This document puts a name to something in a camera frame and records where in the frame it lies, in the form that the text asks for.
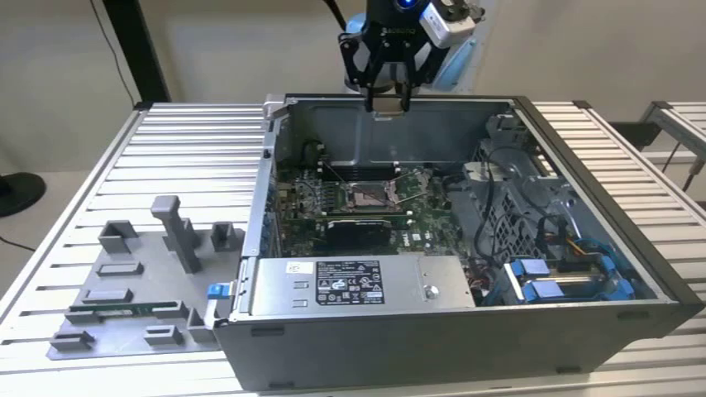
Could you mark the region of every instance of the metal rail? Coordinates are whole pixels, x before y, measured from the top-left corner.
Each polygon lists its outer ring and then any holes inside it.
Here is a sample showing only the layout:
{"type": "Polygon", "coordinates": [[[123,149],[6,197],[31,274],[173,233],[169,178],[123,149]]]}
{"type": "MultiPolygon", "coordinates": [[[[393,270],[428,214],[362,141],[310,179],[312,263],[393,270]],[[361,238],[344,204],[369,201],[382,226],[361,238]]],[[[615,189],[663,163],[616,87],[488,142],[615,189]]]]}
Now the metal rail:
{"type": "MultiPolygon", "coordinates": [[[[539,111],[706,300],[706,215],[591,109],[539,111]]],[[[149,204],[176,193],[196,227],[246,228],[261,151],[258,105],[157,104],[125,123],[17,282],[0,301],[0,394],[225,395],[242,392],[221,352],[69,361],[43,357],[62,309],[97,257],[106,219],[156,230],[149,204]]],[[[668,337],[628,345],[587,375],[326,392],[324,395],[656,396],[706,394],[706,313],[668,337]]]]}

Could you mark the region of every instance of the black fan stand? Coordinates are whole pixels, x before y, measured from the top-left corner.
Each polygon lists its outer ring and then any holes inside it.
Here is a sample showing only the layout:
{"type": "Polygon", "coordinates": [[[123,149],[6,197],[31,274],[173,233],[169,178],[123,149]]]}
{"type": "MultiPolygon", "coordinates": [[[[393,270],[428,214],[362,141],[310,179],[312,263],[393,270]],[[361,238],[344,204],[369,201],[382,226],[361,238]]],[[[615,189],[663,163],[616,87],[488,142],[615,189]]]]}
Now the black fan stand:
{"type": "Polygon", "coordinates": [[[46,192],[43,179],[27,172],[0,175],[0,218],[29,208],[46,192]]]}

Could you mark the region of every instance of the blue latch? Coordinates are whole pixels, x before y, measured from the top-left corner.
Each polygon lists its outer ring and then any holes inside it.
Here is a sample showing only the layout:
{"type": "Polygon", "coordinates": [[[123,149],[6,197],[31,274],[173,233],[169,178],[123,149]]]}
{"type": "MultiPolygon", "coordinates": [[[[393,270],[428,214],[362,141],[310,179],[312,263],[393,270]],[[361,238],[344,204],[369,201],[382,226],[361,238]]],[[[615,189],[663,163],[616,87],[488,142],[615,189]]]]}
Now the blue latch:
{"type": "Polygon", "coordinates": [[[230,285],[229,284],[210,284],[206,291],[208,299],[229,299],[230,285]]]}

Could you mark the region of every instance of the barcode sticker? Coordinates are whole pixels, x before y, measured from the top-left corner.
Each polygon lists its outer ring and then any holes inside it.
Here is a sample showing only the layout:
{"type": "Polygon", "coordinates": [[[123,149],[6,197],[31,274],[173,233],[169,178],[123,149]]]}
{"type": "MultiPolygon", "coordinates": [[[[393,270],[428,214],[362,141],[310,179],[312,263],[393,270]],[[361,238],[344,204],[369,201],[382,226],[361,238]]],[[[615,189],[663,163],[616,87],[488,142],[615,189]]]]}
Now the barcode sticker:
{"type": "Polygon", "coordinates": [[[313,274],[313,262],[286,262],[286,273],[290,275],[313,274]]]}

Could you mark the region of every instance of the wall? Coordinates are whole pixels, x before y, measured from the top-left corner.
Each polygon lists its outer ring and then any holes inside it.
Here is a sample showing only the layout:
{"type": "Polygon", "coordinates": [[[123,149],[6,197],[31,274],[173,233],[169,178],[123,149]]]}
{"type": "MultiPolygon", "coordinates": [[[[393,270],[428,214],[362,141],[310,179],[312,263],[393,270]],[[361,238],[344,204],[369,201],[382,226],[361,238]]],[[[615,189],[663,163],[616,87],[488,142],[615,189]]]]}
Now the wall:
{"type": "Polygon", "coordinates": [[[706,100],[703,0],[501,0],[476,93],[584,99],[612,120],[706,100]]]}
{"type": "MultiPolygon", "coordinates": [[[[350,16],[364,0],[338,3],[350,16]]],[[[142,8],[174,100],[340,91],[320,1],[142,8]]],[[[129,111],[87,1],[0,0],[0,9],[0,172],[87,169],[129,111]]],[[[703,0],[500,0],[474,92],[584,98],[612,119],[655,98],[703,101],[704,13],[703,0]]]]}
{"type": "Polygon", "coordinates": [[[89,3],[0,10],[0,173],[89,169],[130,111],[89,3]]]}
{"type": "MultiPolygon", "coordinates": [[[[346,17],[364,0],[338,0],[346,17]]],[[[169,90],[193,102],[261,102],[266,93],[340,93],[340,29],[320,0],[146,1],[169,90]]]]}

